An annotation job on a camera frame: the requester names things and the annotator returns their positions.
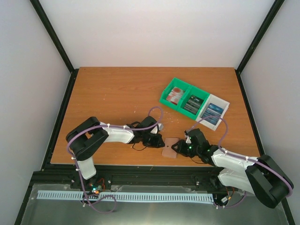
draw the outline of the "black metal frame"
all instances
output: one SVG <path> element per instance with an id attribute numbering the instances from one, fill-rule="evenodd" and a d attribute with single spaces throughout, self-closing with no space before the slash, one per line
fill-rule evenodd
<path id="1" fill-rule="evenodd" d="M 73 86 L 78 74 L 79 69 L 74 69 L 70 59 L 68 58 L 59 38 L 57 37 L 45 11 L 39 0 L 30 0 L 34 9 L 36 10 L 41 22 L 45 26 L 49 36 L 51 37 L 54 45 L 59 51 L 62 59 L 64 60 L 68 70 L 71 73 L 67 90 L 65 92 L 59 115 L 51 135 L 51 139 L 46 151 L 41 171 L 34 172 L 30 181 L 28 190 L 26 192 L 23 204 L 20 208 L 15 225 L 21 224 L 22 217 L 30 196 L 32 185 L 35 183 L 63 183 L 70 184 L 71 180 L 76 176 L 74 165 L 54 165 L 50 163 L 52 153 L 58 138 L 58 134 L 65 116 L 65 112 L 71 97 Z M 251 107 L 243 86 L 241 73 L 251 58 L 253 52 L 263 38 L 269 25 L 273 21 L 275 15 L 285 0 L 275 0 L 268 14 L 266 15 L 262 25 L 260 26 L 256 36 L 254 37 L 251 45 L 249 46 L 245 56 L 243 57 L 240 65 L 236 69 L 237 79 L 240 85 L 240 90 L 246 105 L 246 109 L 250 118 L 252 130 L 256 139 L 256 143 L 260 154 L 264 154 L 263 145 L 260 140 L 257 127 L 255 125 L 254 117 L 251 112 Z M 160 186 L 184 186 L 190 187 L 195 190 L 208 190 L 210 193 L 223 194 L 225 190 L 215 190 L 211 186 L 206 185 L 206 180 L 211 173 L 214 172 L 213 167 L 157 167 L 157 166 L 96 166 L 97 173 L 105 174 L 114 185 L 160 185 Z M 295 224 L 287 200 L 282 201 L 285 214 L 289 224 Z"/>

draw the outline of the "plastic container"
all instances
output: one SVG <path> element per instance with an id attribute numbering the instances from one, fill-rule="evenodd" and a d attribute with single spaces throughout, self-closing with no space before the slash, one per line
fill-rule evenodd
<path id="1" fill-rule="evenodd" d="M 184 94 L 181 97 L 181 99 L 179 100 L 177 105 L 166 100 L 166 98 L 168 97 L 168 95 L 170 94 L 171 90 L 174 87 L 184 90 Z M 187 103 L 187 101 L 189 100 L 189 98 L 192 95 L 195 95 L 196 97 L 203 100 L 203 103 L 201 104 L 196 115 L 194 115 L 191 112 L 184 109 L 185 104 Z M 225 112 L 227 111 L 227 109 L 229 107 L 229 102 L 224 101 L 221 98 L 214 96 L 210 93 L 207 93 L 206 91 L 203 91 L 202 89 L 195 87 L 189 83 L 186 83 L 178 78 L 172 79 L 172 81 L 169 83 L 169 85 L 163 91 L 159 101 L 160 101 L 160 103 L 162 103 L 162 104 L 164 104 L 164 105 L 166 105 L 166 106 L 168 106 L 168 107 L 170 107 L 170 108 L 172 108 L 172 109 L 174 109 L 196 121 L 199 121 L 202 118 L 204 112 L 206 111 L 206 109 L 210 103 L 223 109 L 223 112 L 220 116 L 221 118 L 224 116 Z M 220 122 L 221 122 L 221 120 L 218 120 L 216 125 L 214 125 L 206 120 L 203 120 L 200 123 L 212 130 L 216 130 L 217 127 L 219 126 Z"/>

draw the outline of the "white slotted strip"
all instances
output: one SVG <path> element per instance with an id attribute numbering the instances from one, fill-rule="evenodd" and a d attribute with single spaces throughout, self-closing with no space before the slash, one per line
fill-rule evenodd
<path id="1" fill-rule="evenodd" d="M 177 194 L 177 193 L 130 193 L 130 192 L 102 192 L 100 196 L 89 197 L 90 201 L 113 195 L 118 202 L 131 203 L 206 203 L 212 204 L 212 194 Z M 49 200 L 82 200 L 82 191 L 44 191 L 37 192 L 37 199 Z M 112 202 L 111 197 L 103 201 Z"/>

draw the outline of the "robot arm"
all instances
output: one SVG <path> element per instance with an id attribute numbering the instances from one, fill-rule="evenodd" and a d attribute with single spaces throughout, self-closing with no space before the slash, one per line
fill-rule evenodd
<path id="1" fill-rule="evenodd" d="M 283 177 L 293 188 L 293 183 L 275 161 L 267 155 L 246 157 L 230 152 L 217 145 L 210 145 L 200 129 L 186 133 L 186 140 L 180 140 L 172 146 L 177 153 L 186 157 L 198 156 L 204 163 L 224 169 L 217 176 L 224 186 L 248 191 L 269 208 L 275 208 L 288 194 L 288 186 L 276 175 L 259 166 L 264 164 Z"/>
<path id="2" fill-rule="evenodd" d="M 86 134 L 76 138 L 70 145 L 73 151 L 79 169 L 84 179 L 89 179 L 96 174 L 96 169 L 93 162 L 93 155 L 98 148 L 107 142 L 121 142 L 126 144 L 134 144 L 142 142 L 145 147 L 161 148 L 165 146 L 159 131 L 163 129 L 163 125 L 158 123 L 157 126 L 151 129 L 133 131 L 127 128 L 147 128 L 156 123 L 156 120 L 148 116 L 142 122 L 136 122 L 137 125 L 134 127 L 133 124 L 124 125 L 123 129 L 109 127 L 108 124 L 99 122 L 96 117 L 90 117 L 81 125 L 72 130 L 66 137 L 69 142 L 78 133 L 98 125 L 104 125 L 103 128 L 97 128 L 88 132 L 90 137 Z"/>

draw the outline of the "wooden table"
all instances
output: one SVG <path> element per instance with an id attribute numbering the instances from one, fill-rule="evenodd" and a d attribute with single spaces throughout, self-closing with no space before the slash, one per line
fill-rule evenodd
<path id="1" fill-rule="evenodd" d="M 90 116 L 114 125 L 142 121 L 148 110 L 159 105 L 164 110 L 161 132 L 167 137 L 184 138 L 184 130 L 195 121 L 159 103 L 159 98 L 168 83 L 177 77 L 230 102 L 224 119 L 229 133 L 222 146 L 228 150 L 259 156 L 254 134 L 242 98 L 234 68 L 191 67 L 82 67 L 74 85 L 51 163 L 72 164 L 66 152 L 66 135 Z M 159 110 L 151 114 L 158 118 Z M 221 123 L 216 131 L 199 125 L 211 144 L 217 144 L 225 131 Z M 176 159 L 161 155 L 162 149 L 132 149 L 122 143 L 104 143 L 94 154 L 94 163 L 100 165 L 167 165 L 203 166 L 190 158 L 178 155 Z"/>

